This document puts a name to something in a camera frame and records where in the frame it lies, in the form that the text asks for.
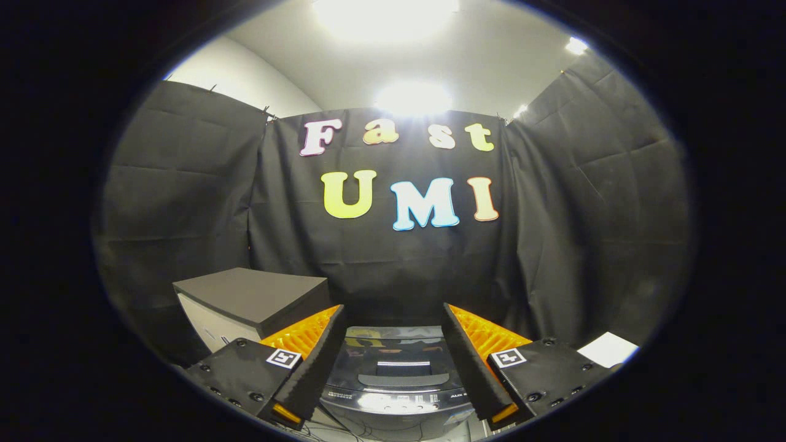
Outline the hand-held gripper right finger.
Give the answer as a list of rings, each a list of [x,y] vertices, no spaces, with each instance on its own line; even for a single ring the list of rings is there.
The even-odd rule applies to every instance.
[[[528,339],[443,304],[444,338],[475,414],[491,430],[569,405],[612,369],[555,338]]]

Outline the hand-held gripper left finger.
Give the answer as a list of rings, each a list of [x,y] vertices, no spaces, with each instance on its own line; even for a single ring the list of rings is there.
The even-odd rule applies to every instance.
[[[264,339],[237,338],[183,371],[241,413],[291,430],[311,420],[346,334],[342,304]]]

